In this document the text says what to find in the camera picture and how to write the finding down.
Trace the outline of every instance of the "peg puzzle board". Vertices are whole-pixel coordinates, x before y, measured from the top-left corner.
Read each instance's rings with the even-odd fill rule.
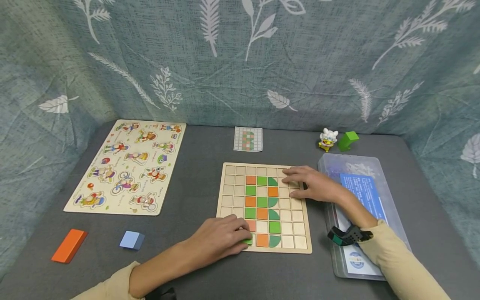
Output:
[[[118,120],[63,211],[160,214],[186,127]]]
[[[298,183],[283,183],[290,166],[224,163],[217,217],[235,214],[250,225],[246,251],[312,253],[305,199],[290,198]]]

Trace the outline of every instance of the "tabletop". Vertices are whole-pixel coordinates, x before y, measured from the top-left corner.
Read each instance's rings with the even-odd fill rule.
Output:
[[[187,126],[162,211],[158,216],[65,213],[63,207],[113,122],[92,138],[64,188],[0,284],[5,299],[69,299],[132,261],[145,262],[188,238],[215,217],[224,162],[308,165],[324,153],[319,133],[266,130],[262,152],[233,151],[234,128]],[[413,253],[452,299],[480,294],[480,271],[405,142],[395,136],[359,135],[349,155],[380,160]],[[339,153],[337,147],[330,150]],[[396,299],[386,282],[338,278],[326,239],[324,204],[308,201],[312,254],[243,252],[165,285],[179,300]],[[50,258],[71,228],[88,235],[70,264]],[[119,247],[126,230],[145,235],[139,251]]]

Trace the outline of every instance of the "beige sleeve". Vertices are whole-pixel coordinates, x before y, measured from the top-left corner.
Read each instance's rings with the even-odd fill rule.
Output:
[[[130,285],[130,273],[138,266],[133,262],[123,269],[115,272],[112,277],[100,282],[93,288],[86,290],[72,300],[137,300],[128,293]]]
[[[359,242],[363,252],[376,264],[401,300],[449,300],[435,278],[408,250],[383,220],[371,231],[373,238]]]

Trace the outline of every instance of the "orange square tile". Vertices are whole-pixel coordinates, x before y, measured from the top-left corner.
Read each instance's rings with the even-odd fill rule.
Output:
[[[268,247],[268,234],[257,234],[257,247]]]
[[[256,202],[257,201],[255,197],[245,197],[245,206],[255,207]]]
[[[256,176],[247,176],[247,184],[248,185],[257,184],[257,177]]]
[[[259,219],[259,220],[268,220],[268,209],[266,209],[266,208],[257,208],[257,219]]]
[[[247,221],[248,225],[250,226],[250,232],[255,232],[257,230],[257,222],[255,220],[245,220]]]
[[[268,197],[278,197],[278,187],[269,186],[268,187]]]

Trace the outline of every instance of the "fabric backdrop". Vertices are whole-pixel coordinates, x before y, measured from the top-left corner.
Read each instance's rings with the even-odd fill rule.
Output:
[[[117,118],[400,135],[480,263],[477,0],[0,7],[0,277]]]

